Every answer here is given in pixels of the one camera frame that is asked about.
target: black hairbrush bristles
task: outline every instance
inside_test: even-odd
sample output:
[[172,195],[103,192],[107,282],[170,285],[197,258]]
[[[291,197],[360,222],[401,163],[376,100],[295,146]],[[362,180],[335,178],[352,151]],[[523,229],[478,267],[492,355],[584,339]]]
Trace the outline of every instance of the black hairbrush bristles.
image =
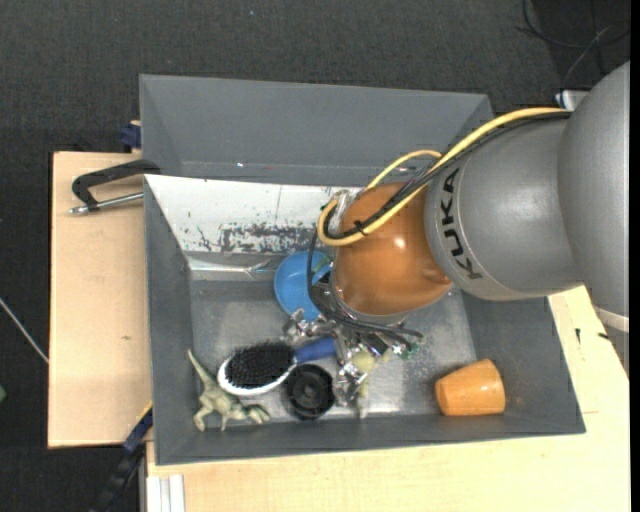
[[261,343],[236,351],[225,367],[224,376],[234,388],[263,388],[287,373],[294,361],[295,351],[286,343]]

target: blue bowl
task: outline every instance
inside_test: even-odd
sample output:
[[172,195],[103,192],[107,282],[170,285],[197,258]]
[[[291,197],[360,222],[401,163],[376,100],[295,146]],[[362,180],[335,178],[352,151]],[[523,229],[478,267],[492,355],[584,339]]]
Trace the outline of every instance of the blue bowl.
[[[311,297],[307,293],[308,256],[308,251],[297,252],[282,260],[276,270],[273,287],[280,307],[288,315],[291,315],[298,308],[303,308],[304,319],[310,322],[317,318],[320,311],[318,311],[318,308],[313,304]],[[313,284],[330,270],[327,255],[320,251],[314,251],[313,259],[311,260],[312,271],[321,264],[323,259],[326,259],[327,263],[322,265],[319,270],[316,270],[311,279]]]

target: white brush rim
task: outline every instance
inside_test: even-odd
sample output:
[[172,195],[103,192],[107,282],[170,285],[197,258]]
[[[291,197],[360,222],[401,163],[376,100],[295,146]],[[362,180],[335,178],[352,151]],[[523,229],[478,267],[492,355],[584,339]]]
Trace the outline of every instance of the white brush rim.
[[297,364],[296,359],[294,358],[293,363],[291,364],[289,369],[286,372],[284,372],[282,376],[278,378],[278,380],[270,382],[266,386],[262,386],[259,388],[246,389],[246,388],[236,387],[227,380],[226,370],[227,370],[227,364],[229,363],[230,360],[231,360],[231,357],[227,359],[224,363],[222,363],[222,365],[220,366],[220,369],[218,370],[218,384],[224,391],[236,396],[256,396],[256,395],[261,395],[263,393],[266,393],[267,391],[271,391],[274,388],[277,388],[280,384],[282,384],[286,380],[286,378],[291,373],[291,370],[293,370]]

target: kuka logo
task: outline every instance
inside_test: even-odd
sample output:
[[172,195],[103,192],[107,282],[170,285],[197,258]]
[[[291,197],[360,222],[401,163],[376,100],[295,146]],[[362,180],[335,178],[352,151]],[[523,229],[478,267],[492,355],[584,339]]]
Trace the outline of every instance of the kuka logo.
[[446,180],[444,180],[442,190],[449,195],[449,200],[447,203],[445,203],[444,200],[440,201],[440,210],[442,211],[442,217],[440,220],[442,221],[443,228],[445,226],[451,226],[444,231],[444,236],[446,238],[452,238],[455,242],[455,246],[450,251],[454,261],[460,268],[466,271],[467,277],[469,279],[478,279],[483,276],[479,272],[475,272],[473,270],[473,263],[464,254],[464,247],[460,243],[460,237],[458,236],[458,232],[456,230],[457,223],[451,212],[451,210],[453,209],[453,196],[455,190],[454,182],[458,171],[460,171],[459,167],[449,176],[447,176]]

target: yellow cable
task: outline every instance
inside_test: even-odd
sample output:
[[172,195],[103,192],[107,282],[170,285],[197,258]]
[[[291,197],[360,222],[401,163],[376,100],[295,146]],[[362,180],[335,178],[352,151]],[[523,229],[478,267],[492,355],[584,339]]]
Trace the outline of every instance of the yellow cable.
[[[491,130],[500,127],[501,125],[512,123],[514,121],[519,121],[521,119],[526,119],[527,117],[534,117],[534,116],[539,116],[544,114],[552,114],[555,112],[566,112],[566,110],[561,108],[552,108],[552,107],[534,107],[534,108],[525,108],[522,110],[516,110],[514,112],[510,112],[508,114],[504,114],[500,117],[497,117],[489,121],[488,123],[482,125],[480,128],[474,130],[472,133],[470,133],[464,139],[458,142],[455,146],[453,146],[429,170],[428,174],[435,172],[436,169],[442,167],[445,163],[447,163],[449,160],[455,157],[458,153],[464,151],[466,148],[471,146],[478,139],[486,135]],[[369,185],[367,185],[366,189],[368,190],[374,187],[375,185],[377,185],[382,180],[382,178],[384,178],[393,168],[397,167],[403,162],[406,162],[407,160],[410,160],[411,158],[415,158],[415,156],[417,156],[416,154],[420,154],[420,155],[430,154],[434,156],[434,153],[436,152],[435,151],[431,152],[430,150],[421,150],[421,151],[414,151],[413,153],[409,153],[399,158],[398,160],[393,162],[390,166],[388,166],[386,169],[384,169],[378,176],[376,176],[376,178],[374,178],[374,180],[371,183],[369,183]],[[320,214],[320,218],[318,219],[318,228],[317,228],[318,238],[322,243],[331,247],[343,247],[345,245],[349,245],[354,242],[357,242],[358,240],[361,240],[362,238],[364,238],[365,235],[370,235],[376,229],[383,226],[391,217],[393,217],[402,208],[404,208],[404,206],[406,206],[409,203],[409,201],[411,201],[415,196],[417,196],[424,189],[425,186],[426,185],[422,185],[421,187],[417,188],[414,192],[412,192],[410,195],[405,197],[393,208],[389,209],[389,211],[387,211],[379,219],[372,222],[369,226],[363,228],[362,229],[363,233],[358,232],[358,233],[354,233],[353,235],[349,235],[347,237],[339,238],[339,239],[330,238],[324,232],[324,226],[325,226],[327,217],[333,211],[335,206],[338,204],[337,200],[332,200],[324,207],[324,209],[322,210],[322,213]]]
[[418,151],[413,151],[412,153],[407,153],[406,155],[401,156],[396,161],[390,163],[387,167],[385,167],[385,169],[380,174],[378,174],[373,180],[371,180],[371,183],[369,183],[366,188],[370,189],[375,187],[378,183],[382,181],[382,179],[387,174],[389,174],[399,165],[402,165],[403,163],[405,163],[407,160],[411,160],[412,158],[417,158],[419,156],[424,156],[424,155],[429,155],[436,158],[440,158],[442,156],[441,153],[438,153],[437,151],[433,151],[432,149],[420,149]]

